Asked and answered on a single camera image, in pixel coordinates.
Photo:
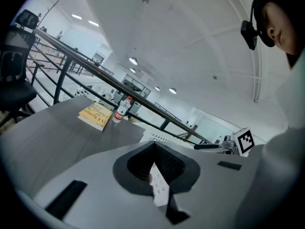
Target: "bottle label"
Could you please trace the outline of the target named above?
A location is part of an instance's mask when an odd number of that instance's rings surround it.
[[[117,110],[117,112],[114,115],[114,118],[116,118],[117,120],[122,120],[122,118],[125,115],[126,110],[123,110],[122,108],[119,107],[119,109]]]
[[[119,114],[118,112],[115,113],[114,118],[116,118],[117,120],[122,120],[122,118],[124,117],[123,114]]]

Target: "book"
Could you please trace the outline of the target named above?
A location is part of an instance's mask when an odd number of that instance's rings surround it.
[[[102,131],[112,115],[112,111],[105,106],[93,103],[79,112],[78,118],[92,127]]]

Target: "chair backrest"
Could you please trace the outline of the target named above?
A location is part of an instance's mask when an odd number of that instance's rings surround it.
[[[10,26],[0,46],[0,84],[21,81],[26,77],[26,63],[35,35]]]

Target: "desk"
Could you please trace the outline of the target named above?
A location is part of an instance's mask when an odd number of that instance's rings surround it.
[[[92,104],[84,96],[44,109],[0,136],[4,166],[17,189],[30,198],[49,180],[90,155],[138,143],[145,131],[112,120],[101,132],[77,118]]]

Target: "white ceiling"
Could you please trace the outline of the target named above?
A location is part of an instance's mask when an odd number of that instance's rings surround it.
[[[259,43],[251,51],[240,34],[251,1],[60,0],[60,4],[68,16],[83,17],[82,21],[71,17],[73,22],[105,35],[120,65],[138,70],[151,87],[161,88],[161,94],[173,97],[168,89],[175,87],[174,97],[194,103],[192,97],[211,94],[247,101],[268,98],[285,79],[286,64],[279,71],[278,63],[266,56],[269,49]],[[131,56],[138,59],[138,66],[128,61]]]
[[[101,32],[99,27],[89,24],[88,22],[97,21],[93,16],[86,0],[59,0],[59,6],[62,8],[62,12],[66,14],[71,22],[85,26],[96,32]],[[72,17],[72,14],[81,16],[82,20]]]

